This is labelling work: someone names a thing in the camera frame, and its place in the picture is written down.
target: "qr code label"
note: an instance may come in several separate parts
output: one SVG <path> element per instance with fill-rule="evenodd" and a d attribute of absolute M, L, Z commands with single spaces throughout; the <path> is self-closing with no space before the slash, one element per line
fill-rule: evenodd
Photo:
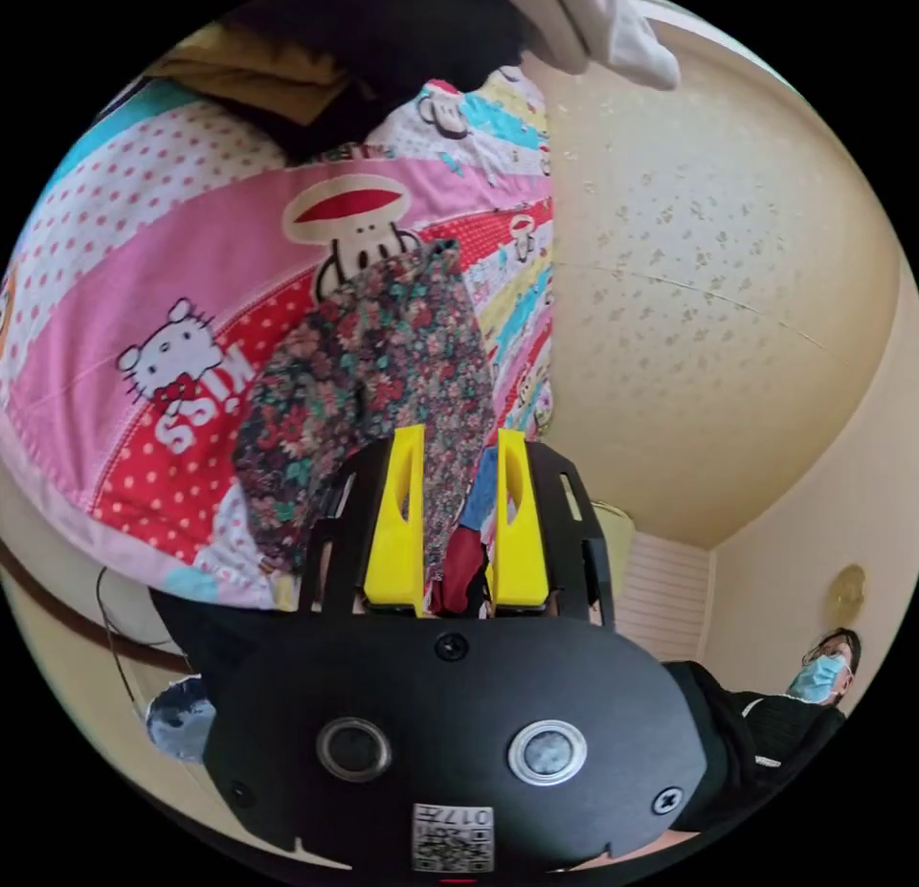
<path fill-rule="evenodd" d="M 412 861 L 416 871 L 477 874 L 494 871 L 492 808 L 448 808 L 416 804 L 412 820 Z"/>

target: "woman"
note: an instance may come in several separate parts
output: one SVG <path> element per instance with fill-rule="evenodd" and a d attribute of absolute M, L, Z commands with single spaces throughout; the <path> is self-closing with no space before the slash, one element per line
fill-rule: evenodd
<path fill-rule="evenodd" d="M 861 658 L 858 634 L 834 629 L 803 657 L 795 679 L 777 695 L 728 692 L 694 661 L 665 663 L 696 721 L 706 775 L 673 827 L 655 842 L 618 858 L 599 856 L 574 870 L 633 861 L 675 849 L 700 833 L 732 829 L 791 782 L 840 729 L 845 715 L 836 706 Z M 667 858 L 665 864 L 677 860 Z"/>

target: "face mask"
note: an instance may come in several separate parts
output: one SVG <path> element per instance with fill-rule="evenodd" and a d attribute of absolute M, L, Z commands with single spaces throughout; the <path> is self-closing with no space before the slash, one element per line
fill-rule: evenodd
<path fill-rule="evenodd" d="M 787 694 L 805 702 L 824 702 L 833 694 L 833 684 L 846 666 L 842 654 L 821 654 L 801 668 Z"/>

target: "screw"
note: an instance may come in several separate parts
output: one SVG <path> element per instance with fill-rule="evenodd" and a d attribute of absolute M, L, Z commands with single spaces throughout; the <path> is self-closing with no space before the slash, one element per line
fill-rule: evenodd
<path fill-rule="evenodd" d="M 233 803 L 243 810 L 250 808 L 256 802 L 256 796 L 252 790 L 241 782 L 230 782 L 230 797 Z"/>
<path fill-rule="evenodd" d="M 651 810 L 663 817 L 666 813 L 672 813 L 683 802 L 683 789 L 677 787 L 665 788 L 651 805 Z"/>
<path fill-rule="evenodd" d="M 434 643 L 434 653 L 441 660 L 462 660 L 469 654 L 469 642 L 458 632 L 448 632 Z"/>

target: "white glove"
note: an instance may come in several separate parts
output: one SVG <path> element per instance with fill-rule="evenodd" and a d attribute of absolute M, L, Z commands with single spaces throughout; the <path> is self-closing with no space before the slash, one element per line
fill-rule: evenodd
<path fill-rule="evenodd" d="M 631 0 L 509 0 L 526 20 L 527 47 L 552 67 L 583 74 L 591 61 L 657 90 L 680 85 L 680 64 Z"/>

